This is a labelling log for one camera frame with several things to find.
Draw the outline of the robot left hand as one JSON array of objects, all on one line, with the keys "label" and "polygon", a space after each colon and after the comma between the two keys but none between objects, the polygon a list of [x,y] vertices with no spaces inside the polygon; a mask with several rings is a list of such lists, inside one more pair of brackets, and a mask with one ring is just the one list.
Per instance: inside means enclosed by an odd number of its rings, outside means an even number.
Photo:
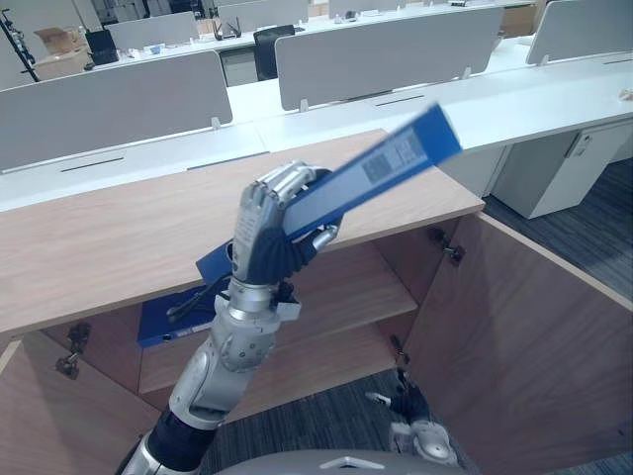
[{"label": "robot left hand", "polygon": [[249,285],[276,285],[307,266],[337,237],[339,219],[317,227],[299,240],[290,239],[283,228],[291,202],[330,172],[292,161],[244,189],[231,241],[234,279]]}]

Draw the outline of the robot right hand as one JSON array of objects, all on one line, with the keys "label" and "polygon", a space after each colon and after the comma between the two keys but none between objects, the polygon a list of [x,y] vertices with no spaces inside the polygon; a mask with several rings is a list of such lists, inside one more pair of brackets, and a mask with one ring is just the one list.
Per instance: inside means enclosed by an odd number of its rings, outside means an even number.
[{"label": "robot right hand", "polygon": [[419,387],[403,369],[397,368],[396,375],[399,383],[396,395],[385,396],[376,392],[366,392],[365,397],[403,417],[409,425],[419,421],[430,422],[429,405]]}]

